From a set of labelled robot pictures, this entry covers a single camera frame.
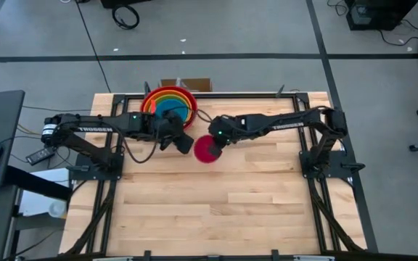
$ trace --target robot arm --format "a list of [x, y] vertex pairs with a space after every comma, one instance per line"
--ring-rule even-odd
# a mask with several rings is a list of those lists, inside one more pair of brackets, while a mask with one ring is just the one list
[[119, 133], [123, 138], [158, 142], [161, 150], [174, 143], [183, 154], [189, 152], [193, 143], [193, 139], [183, 131], [183, 120], [174, 112], [167, 112], [163, 117], [143, 112], [128, 112], [115, 117], [62, 114], [46, 118], [44, 124], [41, 141], [47, 146], [66, 146], [90, 157], [92, 162], [102, 167], [114, 165], [114, 153], [110, 148], [98, 148], [74, 133]]
[[216, 117], [209, 126], [209, 134], [213, 137], [214, 146], [210, 153], [220, 157], [222, 149], [230, 144], [246, 139], [265, 136], [271, 131], [281, 131], [291, 128], [313, 127], [322, 134], [316, 146], [311, 148], [310, 161], [312, 165], [325, 165], [329, 160], [329, 151], [336, 140], [348, 134], [345, 114], [328, 107], [316, 107], [303, 112], [266, 116], [249, 114]]

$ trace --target black cable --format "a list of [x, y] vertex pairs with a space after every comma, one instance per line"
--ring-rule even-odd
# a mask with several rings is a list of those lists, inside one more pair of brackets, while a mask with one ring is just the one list
[[411, 38], [409, 38], [406, 42], [404, 42], [403, 44], [402, 43], [390, 43], [389, 41], [386, 41], [386, 39], [385, 39], [385, 36], [383, 35], [383, 32], [381, 31], [381, 30], [377, 30], [377, 31], [379, 31], [380, 32], [380, 35], [382, 36], [382, 40], [385, 42], [385, 43], [387, 43], [387, 44], [389, 44], [389, 45], [392, 45], [392, 46], [405, 46], [405, 45], [407, 45], [409, 42], [410, 42], [410, 40], [412, 40], [412, 39], [417, 39], [418, 40], [418, 37], [416, 37], [416, 36], [412, 36]]
[[[415, 25], [412, 25], [412, 23], [409, 21], [409, 20], [407, 20], [407, 19], [402, 19], [401, 20], [401, 24], [403, 24], [402, 23], [402, 21], [404, 21], [404, 22], [407, 22], [413, 29], [415, 29], [415, 30], [418, 30], [418, 27], [417, 26], [415, 26]], [[380, 32], [380, 35], [382, 36], [382, 40], [385, 42], [385, 43], [387, 43], [387, 44], [390, 44], [390, 45], [392, 45], [392, 46], [405, 46], [405, 45], [407, 45], [409, 42], [410, 42], [410, 40], [412, 40], [412, 39], [417, 39], [418, 40], [418, 37], [416, 37], [416, 36], [412, 36], [411, 38], [409, 38], [407, 41], [405, 41], [403, 44], [402, 43], [390, 43], [389, 41], [387, 41], [386, 39], [385, 39], [385, 36], [383, 35], [383, 32], [381, 31], [381, 30], [378, 30], [379, 32]]]
[[[196, 116], [198, 116], [203, 122], [212, 123], [212, 121], [213, 121], [212, 117], [207, 112], [203, 111], [202, 109], [192, 109], [192, 108], [190, 108], [188, 106], [178, 106], [178, 107], [166, 109], [166, 110], [164, 110], [164, 112], [168, 112], [168, 111], [171, 111], [171, 110], [174, 110], [174, 109], [189, 109], [192, 112], [196, 112]], [[207, 119], [201, 117], [200, 112], [203, 113], [204, 116], [207, 117]]]
[[78, 186], [76, 186], [73, 190], [72, 193], [70, 194], [70, 196], [72, 196], [80, 187], [82, 187], [84, 185], [84, 183], [86, 183], [86, 181], [82, 181], [78, 184]]
[[48, 108], [43, 108], [43, 107], [33, 107], [33, 106], [22, 106], [23, 108], [27, 108], [27, 109], [41, 109], [41, 110], [46, 110], [46, 111], [50, 111], [50, 112], [90, 112], [90, 109], [48, 109]]
[[14, 154], [11, 154], [11, 156], [13, 156], [16, 160], [23, 162], [23, 163], [28, 163], [28, 161], [20, 159], [19, 157], [15, 156]]
[[[340, 3], [342, 3], [343, 1], [344, 1], [344, 0], [341, 0], [341, 1], [337, 2], [336, 4], [330, 4], [330, 0], [328, 0], [328, 1], [327, 1], [327, 6], [329, 6], [329, 7], [334, 7], [334, 8], [335, 8], [335, 11], [336, 11], [336, 13], [337, 13], [337, 15], [338, 15], [338, 16], [343, 16], [343, 15], [346, 15], [346, 13], [348, 12], [348, 8], [347, 8], [347, 6], [344, 6], [344, 5], [340, 4]], [[338, 11], [338, 7], [343, 8], [343, 9], [344, 9], [344, 12], [341, 12], [341, 13], [340, 13], [340, 11]]]
[[30, 136], [14, 136], [14, 137], [6, 138], [6, 139], [0, 141], [0, 144], [4, 143], [5, 141], [8, 141], [10, 139], [16, 139], [16, 138], [33, 138], [33, 139], [37, 139], [37, 140], [40, 139], [39, 137], [37, 138], [37, 137], [30, 137]]
[[49, 167], [48, 166], [48, 170], [52, 170], [52, 169], [55, 169], [56, 167], [59, 167], [62, 163], [64, 163], [64, 162], [66, 162], [66, 163], [68, 163], [70, 166], [72, 166], [72, 163], [70, 163], [70, 162], [68, 162], [68, 159], [69, 159], [69, 157], [70, 157], [70, 149], [69, 148], [67, 148], [67, 150], [68, 150], [68, 154], [67, 154], [67, 157], [66, 158], [64, 158], [64, 157], [62, 157], [60, 154], [59, 154], [59, 150], [58, 149], [56, 149], [56, 155], [59, 157], [59, 158], [61, 158], [62, 159], [62, 161], [61, 162], [59, 162], [58, 164], [56, 164], [55, 166], [53, 166], [53, 167]]
[[146, 157], [146, 158], [145, 158], [145, 159], [143, 159], [143, 160], [137, 160], [137, 159], [134, 157], [134, 155], [131, 153], [130, 148], [128, 147], [127, 141], [125, 140], [125, 137], [124, 137], [123, 133], [120, 133], [120, 134], [119, 134], [119, 135], [121, 135], [121, 136], [122, 136], [122, 141], [123, 141], [123, 143], [124, 143], [124, 145], [125, 145], [125, 148], [126, 148], [126, 151], [128, 152], [128, 155], [130, 155], [131, 159], [132, 159], [134, 162], [136, 162], [136, 163], [138, 163], [138, 164], [145, 163], [146, 161], [148, 161], [148, 160], [152, 157], [152, 155], [154, 154], [154, 152], [155, 152], [155, 150], [156, 150], [156, 147], [157, 147], [157, 137], [159, 137], [159, 127], [160, 127], [160, 125], [157, 127], [157, 130], [156, 130], [156, 142], [154, 143], [154, 146], [152, 147], [152, 150], [151, 150], [151, 152], [149, 153], [148, 157]]
[[339, 139], [338, 141], [341, 143], [341, 145], [343, 146], [343, 149], [345, 150], [345, 156], [348, 156], [348, 150], [346, 149], [346, 145], [344, 144], [342, 140]]
[[[110, 148], [110, 150], [112, 151], [112, 150], [114, 150], [117, 147], [118, 146], [114, 146], [114, 147]], [[120, 145], [120, 148], [121, 148], [120, 153], [124, 153], [125, 152], [125, 147], [123, 145]]]
[[80, 18], [83, 22], [83, 26], [85, 27], [86, 35], [88, 36], [88, 39], [90, 40], [90, 44], [91, 44], [91, 47], [93, 49], [94, 56], [96, 57], [96, 61], [98, 61], [99, 69], [101, 69], [102, 77], [104, 77], [104, 81], [106, 83], [107, 90], [111, 94], [112, 91], [110, 90], [109, 83], [107, 82], [105, 71], [102, 69], [101, 62], [99, 61], [98, 54], [96, 53], [96, 49], [94, 48], [93, 41], [92, 41], [91, 36], [90, 36], [90, 32], [88, 32], [88, 28], [86, 27], [85, 19], [83, 18], [83, 14], [81, 13], [81, 9], [80, 9], [80, 6], [78, 5], [77, 0], [75, 0], [75, 4], [77, 5], [78, 12], [80, 13]]
[[12, 255], [10, 255], [10, 256], [8, 256], [8, 257], [6, 257], [6, 258], [2, 259], [1, 261], [7, 261], [7, 260], [12, 260], [12, 259], [16, 258], [17, 256], [19, 256], [19, 255], [21, 255], [21, 254], [23, 254], [23, 253], [25, 253], [25, 252], [27, 252], [27, 251], [29, 251], [29, 250], [31, 250], [31, 249], [33, 249], [33, 248], [37, 247], [39, 244], [41, 244], [41, 243], [43, 243], [45, 240], [47, 240], [50, 236], [52, 236], [52, 235], [54, 235], [56, 232], [60, 232], [60, 231], [63, 231], [63, 229], [61, 229], [61, 230], [56, 230], [56, 231], [52, 231], [52, 232], [51, 232], [48, 236], [45, 236], [42, 240], [38, 241], [38, 243], [33, 244], [33, 245], [31, 245], [31, 246], [27, 247], [26, 249], [24, 249], [24, 250], [22, 250], [22, 251], [18, 252], [18, 253], [12, 254]]
[[[123, 21], [123, 19], [120, 18], [120, 16], [118, 16], [118, 14], [116, 15], [117, 10], [119, 10], [120, 8], [125, 8], [125, 9], [129, 10], [132, 14], [135, 15], [136, 22], [133, 25], [127, 25], [125, 23], [125, 21]], [[131, 29], [135, 28], [136, 26], [138, 26], [138, 24], [139, 24], [138, 12], [133, 7], [131, 7], [129, 5], [125, 5], [125, 4], [119, 4], [112, 9], [112, 18], [114, 19], [115, 24], [118, 27], [120, 27], [124, 30], [131, 30]]]

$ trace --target black metal frame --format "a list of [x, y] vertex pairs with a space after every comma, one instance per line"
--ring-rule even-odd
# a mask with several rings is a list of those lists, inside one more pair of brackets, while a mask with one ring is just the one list
[[[299, 112], [300, 111], [300, 104], [299, 102], [302, 102], [304, 105], [305, 109], [309, 109], [310, 108], [310, 104], [309, 104], [309, 99], [308, 99], [308, 94], [307, 93], [209, 93], [209, 94], [199, 94], [199, 93], [195, 93], [194, 97], [196, 99], [262, 99], [262, 98], [276, 98], [276, 99], [291, 99], [292, 104], [293, 104], [293, 108], [295, 110], [295, 112]], [[144, 96], [143, 94], [115, 94], [114, 98], [113, 98], [113, 104], [112, 104], [112, 110], [111, 110], [111, 116], [116, 116], [116, 112], [117, 112], [117, 108], [118, 105], [120, 103], [122, 103], [123, 107], [122, 107], [122, 113], [125, 113], [128, 111], [128, 103], [130, 100], [133, 99], [143, 99]], [[299, 132], [299, 136], [300, 136], [300, 144], [301, 144], [301, 149], [304, 152], [307, 152], [308, 148], [307, 148], [307, 143], [306, 143], [306, 136], [304, 133], [303, 128], [299, 128], [298, 129]], [[313, 128], [310, 128], [310, 132], [311, 132], [311, 140], [313, 145], [317, 144], [317, 136], [316, 136], [316, 132], [313, 130]], [[111, 140], [112, 140], [112, 134], [108, 133], [107, 134], [107, 138], [106, 138], [106, 144], [105, 146], [111, 146]], [[315, 189], [315, 182], [313, 178], [307, 178], [307, 182], [309, 185], [309, 190], [311, 192], [311, 202], [313, 201], [313, 197], [312, 197], [312, 188]], [[321, 185], [321, 193], [323, 196], [323, 201], [325, 206], [327, 207], [327, 209], [330, 211], [330, 213], [332, 214], [332, 203], [330, 201], [330, 197], [329, 197], [329, 192], [328, 192], [328, 186], [327, 186], [327, 180], [326, 178], [322, 178], [319, 180], [320, 185]], [[112, 181], [110, 184], [110, 189], [113, 189], [113, 191], [115, 190], [115, 186], [116, 186], [116, 182]], [[103, 190], [104, 190], [104, 181], [99, 181], [98, 182], [98, 189], [97, 189], [97, 194], [96, 194], [96, 198], [94, 201], [94, 206], [93, 206], [93, 215], [92, 218], [94, 218], [97, 213], [98, 213], [98, 209], [99, 209], [99, 205], [101, 203], [102, 200], [102, 194], [103, 194]], [[327, 250], [327, 245], [325, 242], [325, 237], [324, 237], [324, 228], [321, 222], [321, 215], [320, 215], [320, 209], [313, 203], [312, 204], [313, 207], [313, 216], [314, 216], [314, 222], [316, 225], [316, 232], [317, 232], [317, 236], [318, 236], [318, 240], [319, 240], [319, 248], [321, 252], [325, 252]], [[101, 248], [100, 248], [100, 252], [101, 253], [106, 253], [107, 251], [107, 239], [109, 236], [109, 229], [110, 229], [110, 220], [111, 220], [111, 215], [112, 215], [112, 205], [110, 206], [110, 208], [108, 209], [108, 211], [106, 212], [106, 218], [104, 221], [104, 228], [103, 228], [103, 233], [102, 233], [102, 243], [101, 243]], [[338, 239], [337, 234], [335, 233], [334, 229], [332, 228], [332, 226], [329, 226], [330, 232], [332, 234], [332, 243], [333, 243], [333, 249], [336, 251], [340, 251], [340, 241]], [[87, 247], [86, 247], [86, 253], [92, 253], [93, 252], [93, 245], [94, 245], [94, 234], [95, 232], [93, 231], [92, 236], [90, 236], [88, 243], [87, 243]]]
[[[293, 108], [295, 112], [300, 111], [300, 102], [303, 103], [305, 109], [310, 108], [308, 94], [307, 93], [209, 93], [209, 94], [194, 94], [196, 99], [262, 99], [262, 98], [278, 98], [278, 99], [291, 99]], [[143, 99], [143, 94], [116, 94], [113, 98], [112, 104], [112, 111], [111, 115], [116, 115], [118, 105], [120, 103], [123, 104], [122, 113], [128, 111], [128, 102], [133, 99]], [[309, 128], [311, 134], [311, 141], [312, 144], [317, 144], [317, 136], [316, 131], [313, 128]], [[300, 137], [300, 144], [301, 149], [303, 152], [307, 152], [307, 143], [306, 143], [306, 135], [303, 128], [298, 129], [299, 137]], [[112, 134], [108, 133], [106, 138], [105, 146], [111, 146], [112, 141]], [[121, 144], [121, 140], [118, 139], [116, 145]], [[399, 255], [399, 254], [379, 254], [376, 250], [369, 248], [367, 251], [359, 251], [361, 250], [358, 246], [356, 246], [352, 241], [346, 241], [343, 239], [348, 237], [345, 234], [345, 231], [340, 227], [339, 223], [333, 218], [333, 211], [332, 211], [332, 203], [329, 197], [329, 191], [327, 186], [327, 179], [326, 177], [319, 178], [317, 181], [321, 187], [322, 198], [319, 196], [316, 190], [316, 183], [313, 178], [307, 178], [308, 187], [311, 195], [311, 205], [313, 208], [313, 216], [314, 222], [316, 225], [316, 232], [317, 238], [319, 241], [319, 248], [320, 248], [320, 255], [316, 255], [317, 257], [323, 257], [326, 260], [326, 257], [334, 257], [335, 260], [418, 260], [418, 256], [407, 256], [407, 255]], [[368, 209], [365, 204], [365, 198], [362, 193], [356, 193], [357, 191], [362, 191], [360, 178], [358, 176], [358, 171], [353, 173], [353, 192], [355, 196], [356, 203], [358, 205], [358, 210], [360, 216], [364, 215], [366, 218], [369, 217]], [[110, 181], [109, 191], [107, 192], [107, 196], [104, 199], [104, 202], [101, 204], [102, 195], [104, 192], [104, 181], [98, 181], [98, 188], [96, 193], [96, 198], [94, 201], [94, 209], [92, 215], [92, 221], [86, 231], [83, 233], [81, 237], [81, 242], [77, 246], [76, 249], [72, 248], [69, 252], [65, 254], [61, 254], [58, 257], [51, 257], [47, 259], [40, 259], [37, 261], [60, 261], [60, 260], [92, 260], [93, 257], [100, 258], [106, 257], [107, 253], [107, 242], [109, 238], [109, 231], [110, 231], [110, 223], [112, 217], [112, 203], [115, 195], [115, 188], [117, 185], [117, 181]], [[97, 223], [102, 219], [102, 216], [105, 214], [104, 220], [104, 228], [102, 232], [102, 240], [101, 240], [101, 247], [99, 252], [93, 252], [93, 245], [95, 239], [95, 230]], [[332, 236], [332, 246], [333, 250], [330, 251], [327, 249], [325, 237], [324, 237], [324, 228], [321, 222], [321, 214], [328, 220], [329, 229]], [[372, 226], [370, 223], [362, 223], [362, 227], [364, 230], [364, 235], [366, 238], [367, 246], [376, 246], [374, 233], [372, 230]], [[349, 248], [349, 252], [342, 252], [340, 249], [340, 239], [343, 241], [344, 245]], [[80, 254], [84, 244], [86, 244], [86, 253]], [[280, 260], [307, 260], [307, 256], [301, 255], [279, 255], [278, 250], [272, 249], [271, 255], [256, 255], [256, 256], [178, 256], [178, 257], [156, 257], [151, 256], [151, 251], [146, 250], [142, 257], [133, 256], [130, 260], [138, 260], [138, 261], [171, 261], [171, 260], [188, 260], [188, 261], [211, 261], [211, 260], [233, 260], [233, 261], [240, 261], [240, 260], [273, 260], [273, 261], [280, 261]]]

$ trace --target wooden tabletop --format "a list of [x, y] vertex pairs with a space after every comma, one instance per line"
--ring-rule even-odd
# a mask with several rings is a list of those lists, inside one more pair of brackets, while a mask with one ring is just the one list
[[[91, 114], [109, 115], [112, 97], [96, 94]], [[309, 99], [311, 107], [330, 105], [325, 92], [309, 93]], [[140, 102], [132, 100], [129, 111], [138, 111]], [[198, 107], [213, 117], [294, 111], [285, 99], [200, 99]], [[195, 139], [203, 136], [208, 124], [196, 119], [187, 133]], [[96, 146], [105, 144], [105, 134], [88, 133], [86, 139]], [[152, 143], [127, 142], [138, 159], [152, 148]], [[230, 145], [212, 164], [198, 162], [192, 151], [180, 154], [174, 145], [157, 150], [141, 165], [126, 156], [115, 192], [107, 256], [142, 256], [144, 250], [158, 256], [258, 255], [271, 254], [272, 249], [280, 254], [318, 254], [300, 150], [298, 131], [292, 129]], [[340, 179], [327, 181], [337, 221], [365, 248], [352, 188]], [[88, 181], [73, 195], [60, 252], [71, 248], [88, 225], [96, 187], [97, 181]], [[328, 225], [324, 218], [322, 222], [331, 249]], [[99, 227], [96, 250], [102, 224]]]

